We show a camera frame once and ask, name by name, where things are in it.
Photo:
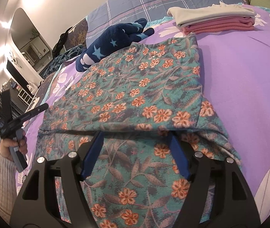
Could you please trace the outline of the person's left hand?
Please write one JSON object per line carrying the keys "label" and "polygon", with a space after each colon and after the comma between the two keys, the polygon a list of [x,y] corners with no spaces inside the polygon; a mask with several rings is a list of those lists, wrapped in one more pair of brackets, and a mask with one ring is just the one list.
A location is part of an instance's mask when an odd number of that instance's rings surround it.
{"label": "person's left hand", "polygon": [[0,142],[0,155],[13,162],[13,157],[10,153],[10,148],[19,147],[19,151],[26,155],[28,152],[26,132],[23,130],[23,138],[18,142],[13,139],[2,139]]}

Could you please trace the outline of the knit sweater left forearm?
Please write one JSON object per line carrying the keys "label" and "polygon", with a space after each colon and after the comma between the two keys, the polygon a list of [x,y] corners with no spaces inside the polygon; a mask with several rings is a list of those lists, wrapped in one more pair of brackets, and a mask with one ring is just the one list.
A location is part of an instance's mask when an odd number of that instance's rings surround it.
{"label": "knit sweater left forearm", "polygon": [[0,154],[0,216],[7,224],[17,197],[15,175],[14,162]]}

